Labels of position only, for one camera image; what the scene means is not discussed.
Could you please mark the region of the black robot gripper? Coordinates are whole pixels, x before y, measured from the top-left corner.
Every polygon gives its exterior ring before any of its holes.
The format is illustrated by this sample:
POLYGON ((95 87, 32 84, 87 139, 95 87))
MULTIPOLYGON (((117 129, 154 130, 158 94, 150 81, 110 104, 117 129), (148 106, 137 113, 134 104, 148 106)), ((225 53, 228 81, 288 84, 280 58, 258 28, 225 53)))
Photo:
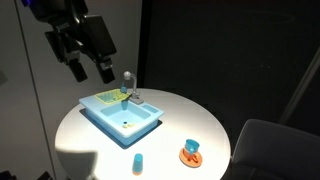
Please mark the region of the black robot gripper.
POLYGON ((85 0, 63 0, 63 9, 48 20, 53 30, 45 35, 59 62, 69 64, 75 79, 87 75, 77 60, 86 54, 99 71, 104 84, 115 79, 111 56, 117 52, 101 15, 88 15, 85 0))

